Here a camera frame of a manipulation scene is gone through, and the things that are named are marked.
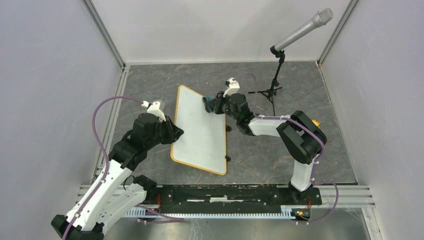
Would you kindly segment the yellow framed whiteboard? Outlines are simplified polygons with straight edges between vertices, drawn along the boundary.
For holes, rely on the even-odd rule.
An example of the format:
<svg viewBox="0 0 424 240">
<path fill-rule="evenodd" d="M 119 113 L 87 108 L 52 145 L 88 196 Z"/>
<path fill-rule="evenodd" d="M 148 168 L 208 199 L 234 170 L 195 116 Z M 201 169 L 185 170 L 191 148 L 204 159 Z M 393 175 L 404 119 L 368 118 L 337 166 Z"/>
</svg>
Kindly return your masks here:
<svg viewBox="0 0 424 240">
<path fill-rule="evenodd" d="M 227 173 L 226 116 L 205 110 L 203 95 L 180 85 L 174 124 L 183 135 L 171 145 L 170 157 L 179 164 L 223 176 Z"/>
</svg>

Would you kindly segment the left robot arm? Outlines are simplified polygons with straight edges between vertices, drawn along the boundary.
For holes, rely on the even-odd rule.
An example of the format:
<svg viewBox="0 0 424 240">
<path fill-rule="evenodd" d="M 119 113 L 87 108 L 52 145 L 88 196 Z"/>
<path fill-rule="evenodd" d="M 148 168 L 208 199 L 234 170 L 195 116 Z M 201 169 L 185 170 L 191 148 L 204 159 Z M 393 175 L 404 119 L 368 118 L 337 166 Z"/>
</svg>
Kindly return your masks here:
<svg viewBox="0 0 424 240">
<path fill-rule="evenodd" d="M 168 116 L 161 120 L 152 113 L 142 113 L 108 155 L 107 166 L 82 199 L 65 215 L 56 215 L 53 229 L 64 240 L 102 240 L 107 231 L 137 204 L 153 203 L 156 183 L 144 175 L 134 179 L 123 193 L 111 200 L 114 192 L 148 151 L 162 144 L 175 143 L 184 131 Z"/>
</svg>

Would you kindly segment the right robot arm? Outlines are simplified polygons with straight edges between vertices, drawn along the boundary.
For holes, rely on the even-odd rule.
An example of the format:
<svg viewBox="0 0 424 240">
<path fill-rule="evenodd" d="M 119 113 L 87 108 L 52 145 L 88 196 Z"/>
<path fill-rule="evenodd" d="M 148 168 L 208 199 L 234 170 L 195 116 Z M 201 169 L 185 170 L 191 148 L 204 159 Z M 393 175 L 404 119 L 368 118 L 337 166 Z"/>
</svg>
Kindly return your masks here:
<svg viewBox="0 0 424 240">
<path fill-rule="evenodd" d="M 221 91 L 215 98 L 203 97 L 202 101 L 206 112 L 230 117 L 244 135 L 281 138 L 294 159 L 293 175 L 288 184 L 289 199 L 302 204 L 309 198 L 314 164 L 328 141 L 317 123 L 301 110 L 287 116 L 256 115 L 241 93 L 225 96 Z"/>
</svg>

